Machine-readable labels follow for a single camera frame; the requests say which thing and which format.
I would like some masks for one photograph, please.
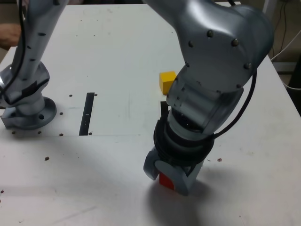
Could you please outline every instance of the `wire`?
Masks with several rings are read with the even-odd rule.
[[[19,62],[19,65],[17,67],[16,73],[13,76],[13,78],[8,82],[8,84],[1,90],[0,97],[2,95],[5,95],[5,92],[9,89],[11,84],[16,80],[18,77],[21,67],[23,65],[24,61],[24,56],[25,56],[25,51],[26,51],[26,41],[25,41],[25,30],[24,30],[24,20],[23,20],[23,11],[22,11],[22,4],[23,0],[19,0],[19,21],[20,21],[20,26],[21,26],[21,38],[22,38],[22,54],[21,54],[21,59]]]
[[[280,21],[281,21],[282,8],[283,8],[284,4],[285,4],[285,2],[283,2],[282,5],[281,5],[281,7],[280,7],[280,15],[279,15],[279,19],[278,19],[278,21],[277,21],[277,24],[276,24],[275,30],[274,30],[275,33],[276,33],[276,30],[277,30],[277,28],[278,28],[278,26],[279,26],[279,24],[280,24]],[[274,56],[275,56],[274,44],[273,44],[272,50],[273,50],[273,57],[274,57]]]
[[[272,51],[273,51],[273,57],[274,57],[274,55],[275,55],[275,51],[274,51],[274,47],[272,46]]]
[[[278,53],[276,56],[274,56],[272,59],[271,59],[271,61],[272,60],[274,60],[278,55],[280,55],[284,50],[286,50],[287,49],[287,47],[289,47],[289,45],[298,37],[298,35],[301,33],[301,30],[296,34],[296,36],[290,41],[290,43],[288,43],[287,44],[287,46],[280,52],[280,53]]]
[[[285,12],[286,5],[287,5],[287,2],[284,4],[284,7],[283,7],[285,29],[284,29],[282,44],[281,44],[281,48],[280,48],[279,52],[281,52],[281,50],[282,50],[282,47],[283,47],[283,44],[284,44],[284,40],[285,40],[285,36],[286,36],[286,27],[287,27],[287,24],[286,24],[286,12]]]
[[[228,0],[228,3],[230,3],[231,6],[235,6],[235,2],[233,0]]]
[[[298,88],[293,88],[293,87],[290,87],[288,85],[286,85],[283,81],[282,81],[283,85],[288,88],[288,89],[292,89],[292,90],[301,90],[301,89],[298,89]]]
[[[255,74],[253,74],[252,76],[252,83],[251,83],[251,87],[250,87],[250,91],[249,94],[243,104],[243,106],[241,107],[241,109],[239,110],[237,116],[235,117],[235,119],[228,125],[226,126],[222,131],[220,131],[219,133],[216,133],[213,135],[213,138],[216,139],[218,137],[220,137],[221,135],[223,135],[224,133],[228,132],[229,129],[231,129],[240,119],[240,117],[243,115],[243,113],[245,112],[246,108],[248,107],[250,100],[252,98],[252,95],[254,93],[255,90],[255,85],[256,85],[256,79],[257,79],[257,72],[255,72]]]

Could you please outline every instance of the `human hand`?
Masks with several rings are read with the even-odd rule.
[[[18,44],[21,27],[18,24],[0,24],[0,48],[9,50]]]

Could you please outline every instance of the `white cable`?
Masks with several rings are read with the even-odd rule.
[[[276,56],[274,56],[272,59],[271,59],[271,61],[272,60],[274,60],[279,54],[281,54],[284,50],[286,50],[286,48],[298,37],[298,35],[301,33],[301,30],[298,32],[298,34],[291,40],[291,42],[290,43],[288,43],[287,44],[287,46],[280,52],[280,53],[278,53]],[[292,89],[292,90],[301,90],[301,89],[297,89],[297,88],[293,88],[293,87],[290,87],[290,86],[288,86],[288,85],[286,85],[283,81],[282,81],[282,83],[283,83],[283,85],[286,87],[286,88],[288,88],[288,89]]]
[[[284,50],[286,50],[286,48],[287,47],[289,47],[289,45],[298,37],[298,35],[301,33],[301,30],[298,32],[298,34],[291,40],[291,42],[280,52],[280,53],[278,53],[276,56],[274,56],[272,59],[271,59],[271,61],[272,60],[274,60],[279,54],[281,54]]]
[[[292,89],[292,90],[301,90],[301,89],[297,89],[297,88],[293,88],[293,87],[289,87],[288,85],[286,85],[283,81],[282,81],[283,85],[289,89]]]

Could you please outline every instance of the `black cable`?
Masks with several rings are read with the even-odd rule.
[[[279,19],[278,19],[278,21],[277,21],[277,24],[276,24],[276,26],[275,26],[274,33],[276,33],[276,30],[277,30],[277,28],[278,28],[278,26],[279,26],[279,24],[280,24],[280,21],[281,21],[281,15],[282,15],[282,8],[283,8],[284,4],[285,4],[285,2],[283,2],[282,5],[281,5],[281,7],[280,7],[280,15],[279,15]],[[274,57],[274,56],[275,56],[274,44],[273,44],[272,50],[273,50],[273,57]]]
[[[230,3],[231,6],[235,6],[235,2],[233,0],[228,0],[228,3]]]
[[[273,57],[275,56],[275,51],[274,51],[274,47],[272,46],[272,51],[273,51]]]
[[[20,26],[21,26],[21,38],[22,38],[22,54],[21,54],[21,59],[20,59],[19,65],[17,67],[16,73],[14,74],[14,76],[12,77],[12,79],[8,82],[8,84],[3,88],[3,90],[1,90],[0,97],[2,95],[5,95],[5,92],[11,86],[11,84],[16,80],[16,78],[18,77],[19,72],[21,70],[21,67],[23,65],[23,61],[24,61],[24,56],[25,56],[25,51],[26,51],[26,41],[25,41],[25,30],[24,30],[22,4],[23,4],[23,0],[19,0],[19,21],[20,21]]]
[[[283,7],[283,12],[284,12],[284,23],[285,23],[285,29],[284,29],[284,34],[283,34],[283,39],[282,39],[282,44],[281,44],[281,48],[280,48],[280,51],[282,50],[282,47],[283,47],[283,44],[284,44],[284,40],[285,40],[285,36],[286,36],[286,12],[285,12],[285,8],[286,8],[286,5],[287,5],[288,2],[285,3],[284,7]]]
[[[220,137],[221,135],[223,135],[224,133],[228,132],[228,130],[231,129],[238,122],[240,117],[243,115],[243,113],[245,112],[246,108],[248,107],[250,100],[252,98],[252,95],[254,93],[254,89],[255,89],[255,85],[256,85],[256,78],[257,78],[257,72],[255,72],[255,74],[252,77],[252,83],[251,83],[249,94],[248,94],[243,106],[241,107],[240,111],[238,112],[237,116],[235,117],[235,119],[228,126],[226,126],[222,131],[214,134],[213,139],[216,139],[216,138]]]

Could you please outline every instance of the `black slot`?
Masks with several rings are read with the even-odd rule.
[[[91,114],[92,114],[93,101],[94,101],[94,94],[95,93],[87,93],[83,117],[81,119],[81,124],[80,124],[80,129],[79,129],[80,136],[88,135],[90,119],[91,119]]]

